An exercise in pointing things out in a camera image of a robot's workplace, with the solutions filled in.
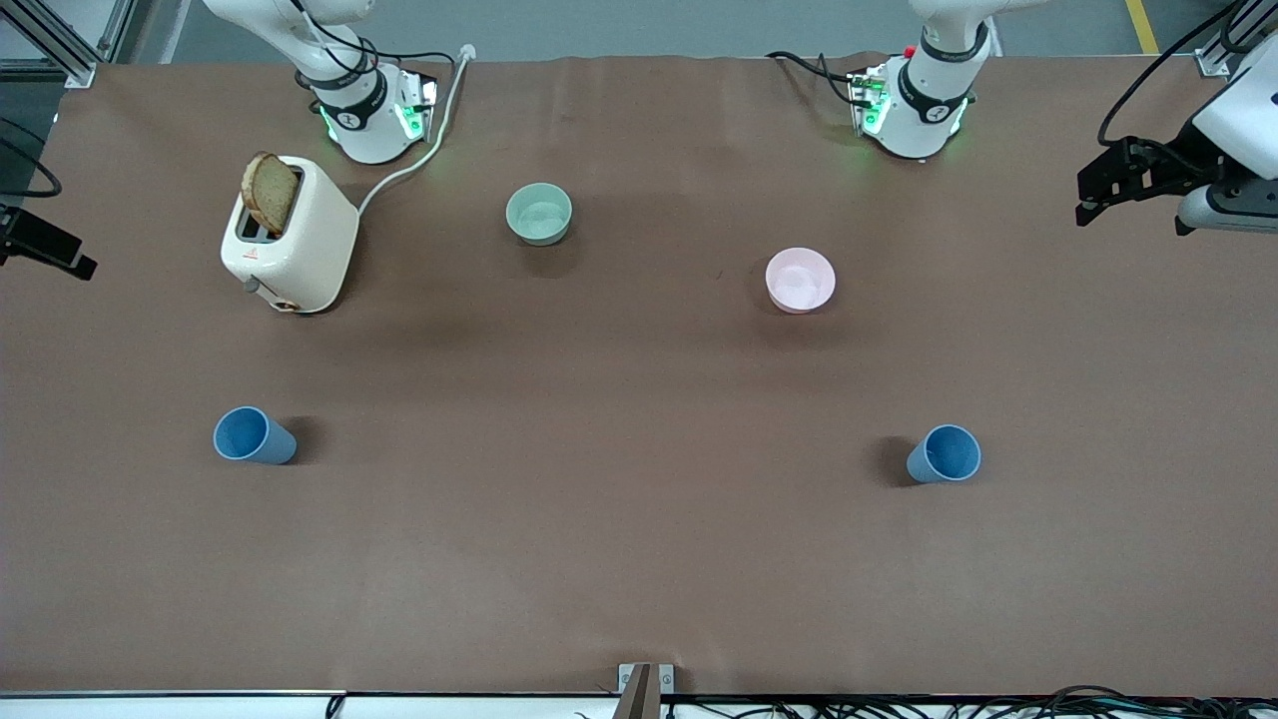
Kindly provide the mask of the blue ribbed plastic cup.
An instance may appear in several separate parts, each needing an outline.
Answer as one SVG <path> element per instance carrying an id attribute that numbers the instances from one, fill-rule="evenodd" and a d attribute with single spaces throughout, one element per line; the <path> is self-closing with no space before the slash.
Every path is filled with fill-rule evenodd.
<path id="1" fill-rule="evenodd" d="M 236 406 L 212 430 L 212 446 L 222 458 L 282 465 L 294 458 L 296 437 L 258 406 Z"/>
<path id="2" fill-rule="evenodd" d="M 982 467 L 982 447 L 966 427 L 933 427 L 907 456 L 907 474 L 921 485 L 966 481 Z"/>

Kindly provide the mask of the brown bread slice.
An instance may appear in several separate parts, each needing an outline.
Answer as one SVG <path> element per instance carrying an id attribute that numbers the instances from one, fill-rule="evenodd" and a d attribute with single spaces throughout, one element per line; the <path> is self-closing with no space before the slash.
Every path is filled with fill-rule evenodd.
<path id="1" fill-rule="evenodd" d="M 291 216 L 302 179 L 273 152 L 257 152 L 242 175 L 244 209 L 262 229 L 282 234 Z"/>

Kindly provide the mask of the cream white toaster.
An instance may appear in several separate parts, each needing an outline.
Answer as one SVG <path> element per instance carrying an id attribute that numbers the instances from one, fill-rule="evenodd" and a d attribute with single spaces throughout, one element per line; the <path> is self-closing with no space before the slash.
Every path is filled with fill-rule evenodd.
<path id="1" fill-rule="evenodd" d="M 242 193 L 222 232 L 220 259 L 244 292 L 282 314 L 323 313 L 337 300 L 357 240 L 359 215 L 314 161 L 279 156 L 302 179 L 282 234 L 262 229 Z"/>

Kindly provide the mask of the aluminium frame profile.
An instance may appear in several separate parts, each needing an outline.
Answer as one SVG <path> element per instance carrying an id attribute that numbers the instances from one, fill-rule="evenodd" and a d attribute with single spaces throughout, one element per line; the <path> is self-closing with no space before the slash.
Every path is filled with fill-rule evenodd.
<path id="1" fill-rule="evenodd" d="M 132 54 L 148 0 L 0 0 L 0 82 L 88 88 L 102 64 Z"/>
<path id="2" fill-rule="evenodd" d="M 1210 40 L 1194 51 L 1200 77 L 1231 77 L 1246 54 L 1274 33 L 1278 33 L 1278 0 L 1233 0 Z"/>

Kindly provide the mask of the pale pink bowl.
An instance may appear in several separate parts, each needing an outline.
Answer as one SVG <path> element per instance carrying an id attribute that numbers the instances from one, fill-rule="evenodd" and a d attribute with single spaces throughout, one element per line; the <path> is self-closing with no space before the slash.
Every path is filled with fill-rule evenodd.
<path id="1" fill-rule="evenodd" d="M 835 295 L 837 275 L 820 252 L 794 246 L 772 255 L 764 269 L 764 286 L 776 309 L 803 315 L 826 305 Z"/>

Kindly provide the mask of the pale green bowl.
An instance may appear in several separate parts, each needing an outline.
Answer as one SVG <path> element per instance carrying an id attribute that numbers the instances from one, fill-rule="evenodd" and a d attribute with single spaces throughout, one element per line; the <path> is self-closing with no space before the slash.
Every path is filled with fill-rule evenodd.
<path id="1" fill-rule="evenodd" d="M 533 183 L 507 199 L 507 229 L 529 246 L 552 246 L 562 241 L 573 218 L 573 202 L 557 184 Z"/>

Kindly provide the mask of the arm base connector panel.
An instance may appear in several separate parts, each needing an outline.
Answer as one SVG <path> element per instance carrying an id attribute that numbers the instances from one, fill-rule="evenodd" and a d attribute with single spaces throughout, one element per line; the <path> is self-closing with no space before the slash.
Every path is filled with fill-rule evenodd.
<path id="1" fill-rule="evenodd" d="M 410 142 L 428 140 L 438 79 L 415 70 L 397 72 L 397 120 Z"/>

